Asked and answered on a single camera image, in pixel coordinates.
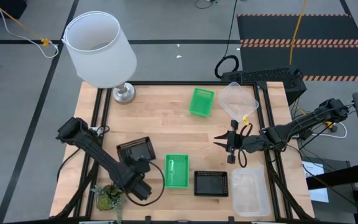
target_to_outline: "orange striped tape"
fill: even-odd
[[[245,39],[240,40],[242,44],[291,44],[291,39]],[[297,39],[294,44],[333,44],[333,45],[355,45],[358,40],[344,39]]]
[[[319,76],[319,75],[304,75],[304,81],[354,81],[358,82],[358,75],[344,75],[344,76]]]
[[[291,44],[243,44],[241,47],[276,47],[276,48],[289,48]],[[295,44],[294,48],[358,48],[355,45],[333,45],[333,44]]]
[[[299,16],[299,14],[237,14],[240,16]],[[302,16],[349,16],[348,14],[304,14]]]

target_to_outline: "green plastic basket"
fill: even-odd
[[[214,101],[214,91],[195,88],[191,98],[189,111],[198,116],[209,116]]]
[[[189,156],[167,154],[165,156],[165,187],[189,187]]]

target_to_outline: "lamp base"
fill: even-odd
[[[122,105],[128,104],[136,97],[135,87],[130,83],[121,84],[112,89],[112,96],[117,103]]]

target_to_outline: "white paper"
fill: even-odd
[[[312,162],[305,162],[302,161],[305,169],[311,172],[313,175],[319,175],[324,173],[323,165],[312,163]],[[305,173],[305,177],[310,177],[311,175],[303,170]],[[328,203],[328,193],[327,189],[316,189],[316,190],[309,190],[310,199],[317,201],[317,202],[326,202]]]

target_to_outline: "small potted plant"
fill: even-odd
[[[121,198],[122,191],[113,184],[104,187],[95,185],[91,190],[96,194],[96,208],[99,211],[113,209],[117,213],[117,223],[121,224],[121,205],[124,203],[124,199]]]

